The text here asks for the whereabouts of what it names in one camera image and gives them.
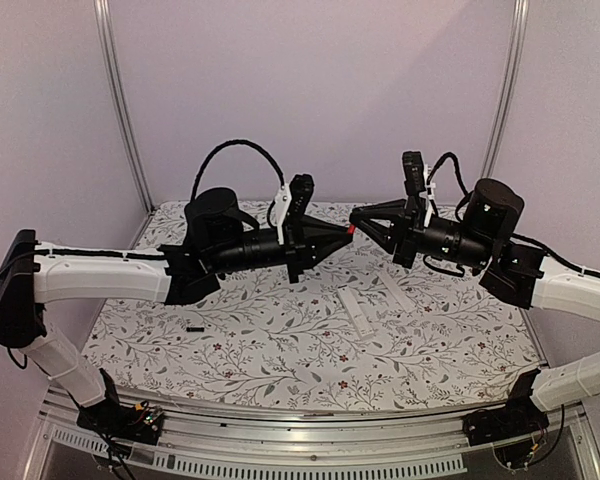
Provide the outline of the white remote battery cover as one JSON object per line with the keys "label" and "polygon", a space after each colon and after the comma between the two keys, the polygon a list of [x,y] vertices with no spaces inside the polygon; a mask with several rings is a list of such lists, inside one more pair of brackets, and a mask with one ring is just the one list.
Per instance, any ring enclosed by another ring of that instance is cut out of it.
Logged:
{"label": "white remote battery cover", "polygon": [[416,304],[408,298],[402,288],[396,283],[396,281],[386,271],[378,273],[379,279],[385,285],[386,289],[393,296],[395,301],[402,307],[405,312],[412,312],[416,308]]}

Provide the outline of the white remote control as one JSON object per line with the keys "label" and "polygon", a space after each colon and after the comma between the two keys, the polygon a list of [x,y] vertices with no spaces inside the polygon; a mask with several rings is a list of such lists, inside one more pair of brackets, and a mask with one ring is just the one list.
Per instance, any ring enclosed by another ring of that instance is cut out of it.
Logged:
{"label": "white remote control", "polygon": [[341,286],[337,289],[337,295],[359,338],[363,341],[370,340],[374,336],[374,329],[363,312],[354,291],[347,286]]}

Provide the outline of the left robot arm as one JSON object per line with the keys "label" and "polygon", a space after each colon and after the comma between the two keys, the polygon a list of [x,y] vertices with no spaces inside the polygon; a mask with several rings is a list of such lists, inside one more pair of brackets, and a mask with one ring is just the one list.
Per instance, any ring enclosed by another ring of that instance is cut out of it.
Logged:
{"label": "left robot arm", "polygon": [[274,203],[276,225],[264,228],[240,209],[233,190],[209,189],[184,209],[183,243],[156,249],[67,248],[21,230],[0,267],[0,345],[37,364],[106,433],[121,433],[130,410],[120,405],[113,381],[44,322],[45,305],[72,299],[191,305],[218,291],[222,275],[280,265],[296,283],[349,245],[355,231],[307,215],[311,196],[307,183],[299,190],[282,186]]}

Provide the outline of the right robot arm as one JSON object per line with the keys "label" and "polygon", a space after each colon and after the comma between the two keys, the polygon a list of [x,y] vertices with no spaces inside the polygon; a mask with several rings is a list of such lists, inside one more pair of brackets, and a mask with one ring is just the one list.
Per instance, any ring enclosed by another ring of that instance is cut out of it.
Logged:
{"label": "right robot arm", "polygon": [[479,180],[459,221],[432,214],[420,181],[408,197],[351,212],[351,223],[409,268],[417,255],[446,260],[481,277],[479,284],[503,303],[522,309],[562,311],[600,322],[600,272],[558,259],[548,247],[514,230],[524,201],[493,179]]}

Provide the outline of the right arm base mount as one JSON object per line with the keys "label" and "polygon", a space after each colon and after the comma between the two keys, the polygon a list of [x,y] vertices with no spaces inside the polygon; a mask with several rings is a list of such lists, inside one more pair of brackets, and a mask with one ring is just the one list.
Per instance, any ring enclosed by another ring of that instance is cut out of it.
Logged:
{"label": "right arm base mount", "polygon": [[549,426],[548,416],[531,400],[532,384],[539,369],[523,373],[503,406],[478,409],[462,417],[462,431],[471,446],[530,434]]}

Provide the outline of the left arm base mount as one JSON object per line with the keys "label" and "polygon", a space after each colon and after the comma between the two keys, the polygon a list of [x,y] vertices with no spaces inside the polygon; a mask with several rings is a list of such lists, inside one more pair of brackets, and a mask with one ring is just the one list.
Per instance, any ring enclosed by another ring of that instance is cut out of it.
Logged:
{"label": "left arm base mount", "polygon": [[164,411],[142,401],[134,406],[124,406],[111,376],[100,369],[105,392],[104,399],[90,407],[80,407],[77,425],[113,438],[147,445],[157,445],[164,423]]}

